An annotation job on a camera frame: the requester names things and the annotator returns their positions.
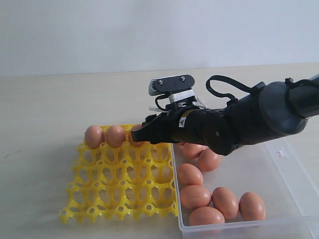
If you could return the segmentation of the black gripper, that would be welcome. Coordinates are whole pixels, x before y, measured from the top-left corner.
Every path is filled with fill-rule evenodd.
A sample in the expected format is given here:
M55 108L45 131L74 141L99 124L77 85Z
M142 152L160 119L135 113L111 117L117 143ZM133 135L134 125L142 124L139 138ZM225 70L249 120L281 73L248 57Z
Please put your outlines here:
M132 131L134 142L192 143L208 146L227 156L239 148L239 137L222 109L191 109L161 113L145 118L142 127Z

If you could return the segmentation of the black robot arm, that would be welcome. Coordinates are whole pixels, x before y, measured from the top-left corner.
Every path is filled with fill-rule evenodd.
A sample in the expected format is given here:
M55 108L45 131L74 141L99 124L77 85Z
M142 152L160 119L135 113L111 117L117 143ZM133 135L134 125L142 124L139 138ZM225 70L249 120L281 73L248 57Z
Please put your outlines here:
M245 145L298 134L319 113L318 76L248 87L213 75L206 88L216 97L228 98L222 109L209 109L196 97L194 83L191 75L151 80L149 95L169 99L169 104L157 106L146 117L141 128L132 132L133 141L200 144L226 156Z

